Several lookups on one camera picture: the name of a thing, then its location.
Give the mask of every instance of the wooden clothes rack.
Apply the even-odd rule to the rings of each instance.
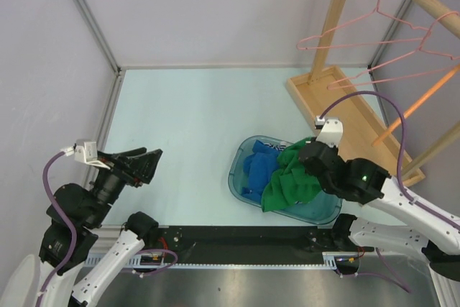
[[[327,47],[331,46],[334,38],[334,31],[327,31],[337,27],[345,1],[331,0],[329,4],[326,20],[323,25],[323,35],[318,43],[318,47],[324,48],[316,50],[311,72],[293,77],[287,81],[287,89],[312,127],[314,117],[321,114],[329,104],[346,94],[356,91],[351,82],[348,80],[342,81],[342,79],[346,78],[338,66],[325,68],[329,51]],[[435,19],[452,12],[452,10],[439,0],[413,1]],[[439,23],[460,39],[460,17],[458,15],[446,16],[440,19]],[[337,83],[337,81],[339,81],[340,86],[346,86],[346,88],[327,89],[328,84]],[[382,144],[375,147],[371,145],[376,138],[381,137],[382,134],[388,131],[383,122],[361,96],[355,96],[339,104],[331,111],[330,115],[338,116],[346,127],[339,148],[341,156],[345,160],[355,157],[367,158],[395,175],[400,144],[390,134],[382,140]],[[420,166],[428,162],[434,155],[459,137],[460,122],[454,125],[422,155],[414,160],[405,152],[402,163],[402,176],[405,185],[411,186],[424,179],[425,175],[420,170]]]

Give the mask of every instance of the green cloth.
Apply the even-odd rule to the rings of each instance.
[[[278,156],[280,169],[273,172],[262,194],[264,212],[286,209],[297,202],[309,203],[322,191],[318,179],[307,175],[299,151],[310,138],[286,147]]]

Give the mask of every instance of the blue basket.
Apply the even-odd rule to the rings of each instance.
[[[253,136],[242,142],[231,164],[229,187],[233,195],[240,201],[261,207],[259,203],[242,196],[243,187],[247,187],[247,175],[243,172],[243,162],[246,157],[252,155],[252,147],[256,140],[274,145],[279,145],[281,142],[278,139],[265,136]],[[337,218],[341,207],[342,200],[340,198],[320,192],[310,203],[299,203],[284,210],[273,212],[312,224],[327,224]]]

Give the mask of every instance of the white wall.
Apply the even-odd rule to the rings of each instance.
[[[441,0],[453,10],[460,11],[460,0]],[[433,19],[420,7],[414,6],[407,20],[418,25],[428,26]],[[413,35],[410,28],[401,27],[396,38],[406,38]],[[391,45],[382,62],[395,58],[414,48],[414,45]],[[432,36],[427,41],[426,48],[441,52],[449,52],[459,56],[460,41],[441,25],[435,27]],[[417,53],[407,59],[376,70],[376,79],[393,78],[399,75],[409,75],[423,71],[447,68],[458,64],[435,55]],[[379,91],[391,96],[403,109],[407,109],[425,91],[427,91],[443,73],[427,75],[418,79],[407,79],[391,83],[377,84]],[[447,129],[460,120],[460,75],[453,77],[441,90],[435,93],[408,119],[409,137],[408,152],[415,157],[438,139]],[[396,117],[395,112],[385,105],[390,121]],[[453,143],[448,149],[422,167],[426,179],[414,186],[414,190],[429,201],[460,214],[459,198],[459,156],[460,141]]]
[[[94,137],[114,76],[72,0],[0,4],[1,292],[50,224],[43,166],[75,139]],[[61,159],[50,183],[80,183],[83,172]]]
[[[321,33],[329,0],[87,0],[118,63],[148,65],[311,64],[297,41]],[[342,22],[377,0],[347,0]],[[393,14],[401,0],[384,0]],[[335,43],[378,41],[389,19],[337,32]],[[376,47],[335,50],[330,63],[367,66]]]

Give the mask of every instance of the wooden base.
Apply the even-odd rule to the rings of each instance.
[[[338,66],[323,69],[321,78],[316,82],[307,83],[309,73],[293,77],[287,81],[287,89],[294,99],[308,124],[314,129],[314,117],[320,115],[327,106],[338,98],[356,91],[355,87],[345,89],[327,90],[331,82],[346,76]],[[350,86],[349,81],[342,81],[341,86]],[[372,147],[371,143],[386,130],[382,120],[370,108],[369,104],[361,97],[352,97],[332,109],[329,116],[337,116],[344,124],[344,136],[339,147],[340,156],[344,160],[357,157],[367,158],[396,174],[397,154],[400,143],[391,134],[382,144]],[[402,166],[405,167],[412,159],[405,152]],[[404,180],[408,187],[422,179],[425,175],[417,169]]]

